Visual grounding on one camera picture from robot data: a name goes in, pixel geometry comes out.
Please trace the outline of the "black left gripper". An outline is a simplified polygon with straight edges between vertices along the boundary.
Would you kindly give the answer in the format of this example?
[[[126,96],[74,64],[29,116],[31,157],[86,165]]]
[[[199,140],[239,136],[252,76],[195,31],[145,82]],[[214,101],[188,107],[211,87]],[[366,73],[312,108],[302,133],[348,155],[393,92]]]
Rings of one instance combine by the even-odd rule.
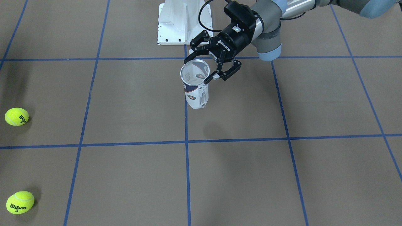
[[[240,70],[242,63],[233,59],[251,43],[255,29],[256,27],[249,30],[232,22],[212,38],[207,30],[203,30],[190,41],[192,53],[184,59],[184,64],[194,60],[197,56],[207,55],[210,51],[217,61],[217,69],[207,76],[204,84],[211,82],[216,75],[218,79],[226,81]],[[230,61],[231,68],[222,71],[223,64]]]

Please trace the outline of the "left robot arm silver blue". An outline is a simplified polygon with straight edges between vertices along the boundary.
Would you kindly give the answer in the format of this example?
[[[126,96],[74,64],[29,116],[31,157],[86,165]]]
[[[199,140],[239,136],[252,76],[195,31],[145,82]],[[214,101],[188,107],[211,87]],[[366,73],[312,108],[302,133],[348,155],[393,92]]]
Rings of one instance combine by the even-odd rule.
[[[210,55],[217,68],[204,79],[227,80],[238,70],[241,62],[235,57],[248,45],[256,48],[263,61],[277,59],[282,50],[281,23],[298,19],[313,9],[335,5],[361,17],[373,19],[385,14],[400,0],[257,0],[252,6],[227,0],[224,13],[230,24],[222,30],[204,27],[190,42],[191,52],[184,59],[189,63],[197,56]]]

